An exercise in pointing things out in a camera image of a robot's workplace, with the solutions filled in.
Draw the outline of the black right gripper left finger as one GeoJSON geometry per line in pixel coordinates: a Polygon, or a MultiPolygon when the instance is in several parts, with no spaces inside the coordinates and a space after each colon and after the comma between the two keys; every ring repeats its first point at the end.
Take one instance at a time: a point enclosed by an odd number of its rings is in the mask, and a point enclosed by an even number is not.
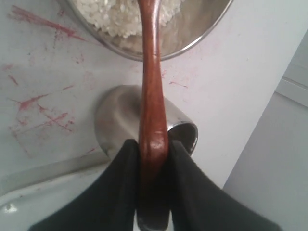
{"type": "Polygon", "coordinates": [[[139,151],[126,140],[107,169],[82,194],[54,214],[32,225],[31,231],[133,230],[139,151]]]}

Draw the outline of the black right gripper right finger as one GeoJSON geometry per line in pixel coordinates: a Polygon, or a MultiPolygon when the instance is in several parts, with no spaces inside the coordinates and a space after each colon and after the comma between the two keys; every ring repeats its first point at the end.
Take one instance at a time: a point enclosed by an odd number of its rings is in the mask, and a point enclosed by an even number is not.
{"type": "Polygon", "coordinates": [[[170,208],[176,231],[280,231],[281,227],[218,187],[173,141],[167,161],[170,208]]]}

